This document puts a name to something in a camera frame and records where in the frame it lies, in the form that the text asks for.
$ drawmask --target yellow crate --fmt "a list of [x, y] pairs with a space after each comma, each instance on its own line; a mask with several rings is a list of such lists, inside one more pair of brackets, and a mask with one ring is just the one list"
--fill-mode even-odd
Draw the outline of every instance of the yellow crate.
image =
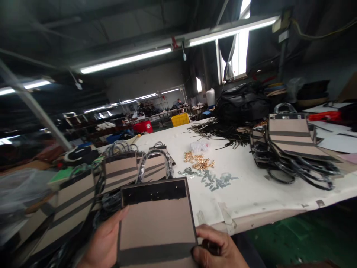
[[181, 115], [175, 115], [171, 117], [171, 121], [174, 127], [178, 127], [180, 125], [188, 124], [190, 122], [190, 119], [188, 113], [184, 113]]

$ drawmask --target plastic bag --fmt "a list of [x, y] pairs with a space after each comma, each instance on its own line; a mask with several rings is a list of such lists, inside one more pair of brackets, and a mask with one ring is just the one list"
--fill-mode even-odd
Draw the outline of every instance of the plastic bag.
[[25, 210], [48, 195], [53, 171], [22, 169], [0, 177], [0, 215]]
[[305, 84], [305, 79], [303, 77], [292, 78], [287, 83], [287, 97], [286, 101], [290, 103], [297, 102], [297, 93]]
[[192, 142], [190, 144], [193, 154], [202, 154], [208, 151], [210, 148], [210, 142], [207, 139]]

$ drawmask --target red bucket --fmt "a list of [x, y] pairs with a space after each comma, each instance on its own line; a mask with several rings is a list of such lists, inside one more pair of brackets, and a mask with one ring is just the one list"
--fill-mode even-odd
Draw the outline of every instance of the red bucket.
[[153, 129], [152, 129], [150, 121], [137, 123], [137, 124], [134, 125], [133, 129], [136, 132], [145, 132], [145, 131], [147, 131], [148, 133], [152, 133], [153, 132]]

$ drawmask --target curtain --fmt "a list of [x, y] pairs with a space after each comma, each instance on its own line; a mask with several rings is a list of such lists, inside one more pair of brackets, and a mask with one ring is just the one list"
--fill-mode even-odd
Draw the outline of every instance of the curtain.
[[[241, 6], [242, 0], [229, 0], [219, 24], [238, 20], [241, 13]], [[218, 40], [218, 46], [221, 51], [222, 58], [227, 63], [224, 68], [223, 80], [228, 80], [234, 77], [232, 66], [229, 62], [233, 57], [236, 38], [237, 35], [234, 35]]]

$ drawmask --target window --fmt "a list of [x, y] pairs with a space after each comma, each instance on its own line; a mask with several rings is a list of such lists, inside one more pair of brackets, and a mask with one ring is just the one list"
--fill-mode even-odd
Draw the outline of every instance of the window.
[[197, 81], [197, 92], [200, 93], [202, 92], [201, 80], [199, 80], [198, 77], [196, 77], [196, 81]]
[[[250, 0], [243, 0], [240, 19], [247, 19], [250, 17], [249, 8], [250, 8]], [[242, 31], [239, 34], [237, 34], [234, 53], [233, 53], [232, 61], [230, 62], [234, 76], [245, 76], [248, 38], [249, 38], [248, 30]], [[223, 60], [220, 54], [217, 56], [220, 57], [220, 61], [222, 62], [221, 77], [223, 78], [226, 62]]]

